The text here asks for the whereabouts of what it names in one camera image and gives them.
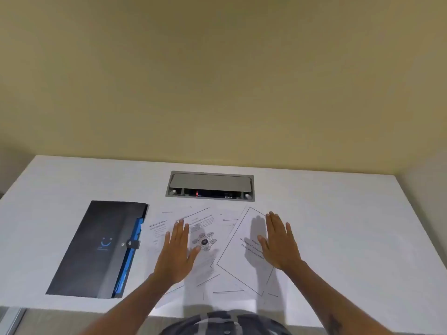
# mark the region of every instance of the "hand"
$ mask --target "hand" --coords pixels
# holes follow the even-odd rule
[[[257,239],[262,246],[262,254],[265,260],[277,269],[288,271],[301,263],[298,246],[293,238],[290,224],[284,224],[278,214],[270,212],[265,215],[267,224],[268,241],[258,235]]]
[[[171,285],[183,280],[193,268],[194,260],[200,252],[197,246],[188,256],[189,225],[183,229],[183,219],[174,224],[172,237],[169,240],[169,231],[165,235],[163,249],[158,256],[154,275],[159,275]]]

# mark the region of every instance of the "person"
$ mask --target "person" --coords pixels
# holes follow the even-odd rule
[[[338,293],[301,259],[289,223],[284,225],[278,214],[265,215],[267,239],[258,236],[265,260],[284,271],[303,294],[329,335],[392,334],[351,301]],[[193,268],[200,247],[188,254],[189,226],[183,220],[174,225],[154,272],[129,296],[98,318],[82,335],[134,335],[159,299]],[[290,334],[279,322],[257,314],[231,315],[214,311],[193,316],[165,328],[162,335],[183,334]]]

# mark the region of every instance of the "beige wall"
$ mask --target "beige wall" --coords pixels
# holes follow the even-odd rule
[[[447,140],[447,0],[0,0],[33,154],[395,173]]]
[[[397,178],[447,266],[447,148]]]
[[[0,145],[0,195],[6,193],[34,155]]]

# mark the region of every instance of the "white table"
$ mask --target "white table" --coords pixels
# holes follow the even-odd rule
[[[148,216],[168,204],[203,204],[165,197],[171,170],[254,175],[251,205],[290,222],[302,258],[329,284],[393,331],[447,333],[447,270],[390,175],[37,156],[0,200],[0,305],[109,310],[119,299],[45,292],[91,200],[146,202]],[[137,251],[126,294],[144,272]],[[287,324],[321,326],[292,284],[287,301]],[[254,301],[214,307],[256,311]],[[151,315],[183,313],[177,301]]]

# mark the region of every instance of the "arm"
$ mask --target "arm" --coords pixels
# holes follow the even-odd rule
[[[258,236],[264,258],[289,276],[329,335],[392,334],[310,269],[299,255],[290,224],[284,227],[273,212],[265,215],[265,221],[268,240]]]
[[[87,327],[81,335],[134,335],[159,299],[168,289],[183,280],[193,268],[200,247],[188,256],[189,226],[183,220],[174,225],[172,237],[165,235],[165,243],[153,274],[129,296]]]

